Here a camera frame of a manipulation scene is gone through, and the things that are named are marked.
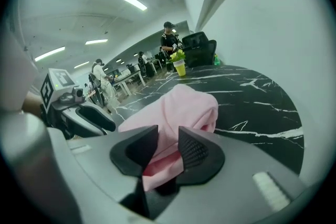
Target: green plant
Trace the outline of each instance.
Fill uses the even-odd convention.
[[[169,62],[177,62],[180,60],[185,59],[185,54],[183,50],[179,49],[177,52],[174,52],[172,55],[170,55]]]

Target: black cap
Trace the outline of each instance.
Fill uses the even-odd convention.
[[[173,28],[173,27],[175,27],[175,25],[173,25],[171,22],[165,22],[163,24],[163,27],[164,28]]]

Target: ceiling light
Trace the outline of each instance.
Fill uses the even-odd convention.
[[[140,10],[147,9],[147,7],[145,5],[143,5],[142,3],[140,3],[137,0],[125,0],[125,1],[127,1],[128,3],[132,4],[133,6],[135,6],[137,8],[139,8]]]
[[[52,54],[55,54],[55,53],[57,53],[57,52],[63,51],[64,49],[65,49],[65,47],[61,47],[61,48],[59,48],[59,49],[56,49],[56,50],[52,50],[52,51],[50,51],[50,52],[47,52],[46,54],[43,54],[43,55],[41,55],[41,56],[39,56],[39,57],[36,57],[36,58],[35,58],[35,61],[37,62],[37,61],[39,61],[39,60],[41,60],[41,59],[43,59],[43,58],[46,58],[46,57],[49,56],[49,55],[52,55]]]
[[[89,61],[88,61],[88,62],[81,63],[80,65],[77,65],[77,66],[75,66],[74,68],[81,67],[81,66],[83,66],[83,65],[86,65],[87,63],[89,63]]]
[[[96,43],[104,43],[106,41],[107,41],[107,39],[98,39],[98,40],[86,41],[85,45],[96,44]]]

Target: black t-shirt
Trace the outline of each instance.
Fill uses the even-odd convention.
[[[177,45],[177,38],[173,34],[163,34],[161,37],[161,46],[167,46],[173,48],[173,45]],[[169,55],[173,53],[173,51],[166,51]]]

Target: round table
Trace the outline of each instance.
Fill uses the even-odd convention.
[[[250,69],[207,66],[187,69],[184,77],[167,74],[122,102],[112,112],[116,125],[179,83],[217,99],[216,134],[254,144],[296,174],[300,173],[304,140],[298,111],[279,85]]]

